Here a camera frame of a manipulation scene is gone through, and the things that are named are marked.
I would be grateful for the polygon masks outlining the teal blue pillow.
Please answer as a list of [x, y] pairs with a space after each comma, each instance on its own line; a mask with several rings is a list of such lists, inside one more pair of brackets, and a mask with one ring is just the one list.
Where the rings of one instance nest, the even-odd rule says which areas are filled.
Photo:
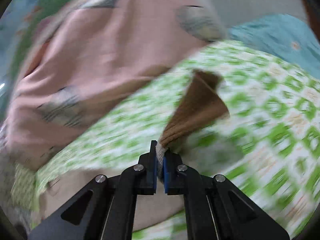
[[267, 15], [229, 28], [233, 40], [302, 67], [319, 78], [319, 41], [303, 21], [288, 14]]

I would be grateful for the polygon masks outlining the green white patterned bedsheet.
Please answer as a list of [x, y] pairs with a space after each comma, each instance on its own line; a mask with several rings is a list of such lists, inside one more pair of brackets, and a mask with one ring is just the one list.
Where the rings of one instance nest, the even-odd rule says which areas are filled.
[[218, 94], [229, 116], [188, 137], [183, 161], [206, 176], [224, 174], [297, 237], [319, 204], [319, 81], [236, 41], [208, 46], [152, 81], [37, 172], [18, 166], [12, 201], [36, 211], [59, 175], [101, 167], [119, 174], [136, 163], [161, 136], [196, 69], [222, 76]]

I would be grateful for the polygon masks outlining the beige knit sweater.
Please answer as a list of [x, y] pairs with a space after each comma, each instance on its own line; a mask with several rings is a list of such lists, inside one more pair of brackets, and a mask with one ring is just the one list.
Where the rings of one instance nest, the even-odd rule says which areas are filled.
[[[157, 183], [161, 185], [164, 171], [165, 150], [175, 152], [184, 148], [188, 135], [208, 126], [214, 120], [228, 115], [225, 103], [216, 89], [221, 77], [201, 70], [195, 70], [188, 90], [175, 113], [165, 127], [156, 145]], [[94, 176], [104, 174], [113, 177], [120, 174], [114, 167], [80, 168], [68, 171], [51, 180], [40, 195], [39, 219], [44, 220], [61, 207], [73, 194], [84, 187]], [[164, 188], [153, 196], [139, 196], [133, 229], [140, 230], [161, 223], [182, 209], [179, 196], [167, 196]]]

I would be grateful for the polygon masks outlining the pink quilt with plaid hearts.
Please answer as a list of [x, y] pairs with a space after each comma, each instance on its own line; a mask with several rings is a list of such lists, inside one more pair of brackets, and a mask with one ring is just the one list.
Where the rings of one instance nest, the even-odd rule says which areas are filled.
[[122, 100], [225, 38], [210, 0], [73, 0], [21, 66], [5, 149], [38, 170]]

